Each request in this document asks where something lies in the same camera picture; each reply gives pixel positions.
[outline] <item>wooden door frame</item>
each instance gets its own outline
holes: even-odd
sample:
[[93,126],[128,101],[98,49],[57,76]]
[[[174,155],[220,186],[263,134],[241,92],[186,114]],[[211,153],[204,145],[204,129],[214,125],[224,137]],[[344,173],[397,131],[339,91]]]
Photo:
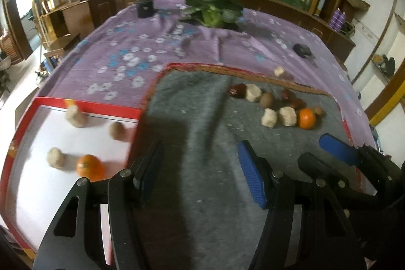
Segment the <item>wooden door frame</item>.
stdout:
[[367,107],[365,113],[370,124],[375,126],[380,123],[398,103],[401,103],[405,110],[403,100],[405,89],[405,61],[402,61],[395,75],[392,77],[384,90]]
[[23,25],[21,24],[17,2],[16,0],[3,0],[2,6],[6,17],[7,30],[13,47],[20,58],[26,60],[34,50],[31,48]]

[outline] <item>blue gripper pad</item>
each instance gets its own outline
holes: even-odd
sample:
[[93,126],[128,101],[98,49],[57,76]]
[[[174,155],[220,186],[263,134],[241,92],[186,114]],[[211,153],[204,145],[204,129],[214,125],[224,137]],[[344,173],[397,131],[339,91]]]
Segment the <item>blue gripper pad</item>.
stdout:
[[263,161],[267,163],[267,160],[257,157],[248,141],[238,144],[238,158],[253,201],[258,203],[260,208],[267,209],[266,192],[271,183],[266,167],[269,168],[270,165],[262,164]]
[[349,166],[354,165],[357,167],[360,163],[357,149],[349,146],[333,135],[328,133],[323,134],[319,138],[319,146]]

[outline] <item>orange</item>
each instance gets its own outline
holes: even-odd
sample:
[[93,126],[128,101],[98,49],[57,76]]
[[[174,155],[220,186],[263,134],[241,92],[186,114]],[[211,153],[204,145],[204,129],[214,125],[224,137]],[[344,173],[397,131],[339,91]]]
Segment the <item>orange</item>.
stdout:
[[298,126],[302,129],[312,129],[316,124],[316,115],[312,109],[305,108],[298,113]]
[[76,172],[80,177],[87,177],[91,182],[104,178],[104,166],[93,155],[84,155],[77,160]]

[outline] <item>leafy vegetable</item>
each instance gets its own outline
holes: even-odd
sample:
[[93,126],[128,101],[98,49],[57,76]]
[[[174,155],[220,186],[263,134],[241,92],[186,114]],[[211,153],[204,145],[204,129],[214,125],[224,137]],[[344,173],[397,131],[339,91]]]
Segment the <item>leafy vegetable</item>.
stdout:
[[221,28],[225,23],[235,23],[242,16],[243,7],[237,0],[186,0],[180,20],[193,19],[208,28]]

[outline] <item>yellow object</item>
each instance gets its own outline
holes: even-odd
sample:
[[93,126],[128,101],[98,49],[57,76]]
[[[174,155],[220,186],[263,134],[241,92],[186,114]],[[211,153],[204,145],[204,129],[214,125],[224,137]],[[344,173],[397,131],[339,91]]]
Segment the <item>yellow object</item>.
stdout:
[[68,108],[69,106],[74,106],[74,105],[75,105],[74,100],[65,99],[64,101],[65,101],[65,104],[66,104],[66,107],[67,107],[67,108]]
[[370,125],[376,126],[379,124],[391,111],[396,107],[400,100],[405,95],[405,82],[401,84],[395,94],[388,100],[386,104],[370,119]]
[[23,251],[31,260],[35,259],[36,254],[31,248],[24,248]]

